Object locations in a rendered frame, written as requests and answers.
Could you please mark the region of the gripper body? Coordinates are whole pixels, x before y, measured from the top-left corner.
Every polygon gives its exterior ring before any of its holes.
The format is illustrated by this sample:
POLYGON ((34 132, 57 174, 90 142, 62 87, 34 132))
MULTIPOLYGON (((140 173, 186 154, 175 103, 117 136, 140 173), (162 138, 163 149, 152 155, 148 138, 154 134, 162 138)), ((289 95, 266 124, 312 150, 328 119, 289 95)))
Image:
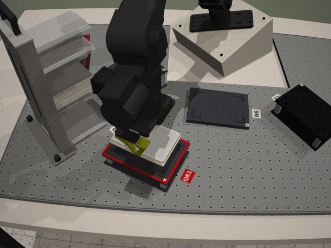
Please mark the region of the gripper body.
POLYGON ((114 132, 115 135, 133 144, 138 141, 140 135, 143 137, 149 137, 154 126, 162 124, 174 104, 175 100, 170 96, 162 94, 160 90, 156 96, 149 99, 138 120, 131 128, 138 133, 129 129, 123 130, 117 128, 114 132))

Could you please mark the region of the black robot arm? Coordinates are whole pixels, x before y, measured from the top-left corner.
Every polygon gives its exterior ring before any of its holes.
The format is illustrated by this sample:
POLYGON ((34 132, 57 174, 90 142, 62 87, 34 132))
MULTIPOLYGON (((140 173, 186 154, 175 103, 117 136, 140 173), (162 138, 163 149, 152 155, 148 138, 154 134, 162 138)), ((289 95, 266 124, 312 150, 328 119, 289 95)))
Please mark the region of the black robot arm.
MULTIPOLYGON (((161 90, 161 62, 168 47, 162 26, 166 1, 123 0, 108 26, 106 45, 117 65, 113 70, 103 66, 90 81, 102 101, 102 116, 119 129, 131 129, 161 90)), ((209 13, 190 16, 192 33, 253 28, 252 10, 230 11, 232 0, 198 1, 209 13)))

